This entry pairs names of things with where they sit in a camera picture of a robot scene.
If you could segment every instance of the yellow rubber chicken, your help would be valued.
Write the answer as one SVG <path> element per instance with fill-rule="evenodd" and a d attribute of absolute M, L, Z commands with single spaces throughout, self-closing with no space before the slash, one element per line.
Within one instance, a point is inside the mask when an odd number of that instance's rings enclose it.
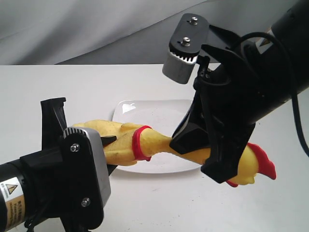
<path fill-rule="evenodd" d="M 171 137 L 164 136 L 149 126 L 105 120 L 92 120 L 73 126 L 95 129 L 101 137 L 111 135 L 117 137 L 115 142 L 104 147 L 108 164 L 130 166 L 140 160 L 150 161 L 151 156 L 157 153 L 168 152 L 202 165 L 210 156 L 210 148 L 181 155 L 169 147 Z M 248 143 L 239 161 L 238 175 L 227 183 L 232 187 L 253 184 L 257 173 L 276 179 L 275 166 L 266 153 L 258 145 Z"/>

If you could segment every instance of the warning label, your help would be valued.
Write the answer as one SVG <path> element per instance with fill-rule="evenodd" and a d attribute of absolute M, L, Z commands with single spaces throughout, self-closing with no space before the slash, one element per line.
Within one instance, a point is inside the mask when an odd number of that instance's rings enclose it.
<path fill-rule="evenodd" d="M 272 32 L 271 29 L 269 29 L 269 31 L 267 33 L 274 36 L 274 33 Z M 259 51 L 259 53 L 263 54 L 273 45 L 273 43 L 271 41 L 269 41 L 268 39 L 261 38 L 256 42 L 255 45 L 256 45 L 256 48 Z"/>
<path fill-rule="evenodd" d="M 25 198 L 17 177 L 0 182 L 0 190 L 7 208 L 7 231 L 24 221 Z"/>

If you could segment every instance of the white plate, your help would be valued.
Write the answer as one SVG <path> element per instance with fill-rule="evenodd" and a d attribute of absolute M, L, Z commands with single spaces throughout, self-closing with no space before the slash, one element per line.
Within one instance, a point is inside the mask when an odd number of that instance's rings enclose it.
<path fill-rule="evenodd" d="M 114 112 L 115 122 L 132 122 L 152 127 L 154 130 L 172 136 L 191 105 L 190 100 L 166 101 L 122 101 Z M 200 165 L 162 152 L 150 162 L 139 161 L 136 165 L 118 169 L 135 173 L 176 173 L 199 168 Z"/>

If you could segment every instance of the white table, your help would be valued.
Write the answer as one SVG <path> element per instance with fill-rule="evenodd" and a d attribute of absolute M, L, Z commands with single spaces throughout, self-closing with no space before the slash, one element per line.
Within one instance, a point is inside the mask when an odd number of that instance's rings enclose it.
<path fill-rule="evenodd" d="M 111 119 L 122 100 L 191 99 L 188 85 L 167 79 L 161 65 L 0 66 L 0 163 L 41 146 L 40 101 L 66 97 L 68 125 Z M 300 94 L 309 134 L 309 91 Z M 291 103 L 263 118 L 251 141 L 276 164 L 277 180 L 258 175 L 250 186 L 217 184 L 199 170 L 142 175 L 115 171 L 98 232 L 308 231 L 309 159 L 294 128 Z M 22 226 L 12 231 L 24 231 Z M 50 219 L 37 232 L 63 231 Z"/>

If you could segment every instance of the screw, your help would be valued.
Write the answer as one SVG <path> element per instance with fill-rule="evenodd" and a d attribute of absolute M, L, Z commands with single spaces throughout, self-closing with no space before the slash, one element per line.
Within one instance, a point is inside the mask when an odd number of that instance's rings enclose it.
<path fill-rule="evenodd" d="M 192 25 L 197 25 L 197 18 L 196 17 L 192 17 L 190 23 Z"/>
<path fill-rule="evenodd" d="M 190 38 L 184 37 L 183 41 L 182 41 L 182 46 L 184 46 L 184 47 L 190 46 Z"/>
<path fill-rule="evenodd" d="M 85 197 L 81 202 L 82 207 L 87 207 L 90 205 L 90 199 Z"/>
<path fill-rule="evenodd" d="M 70 147 L 71 152 L 78 152 L 79 151 L 79 144 L 73 144 Z"/>

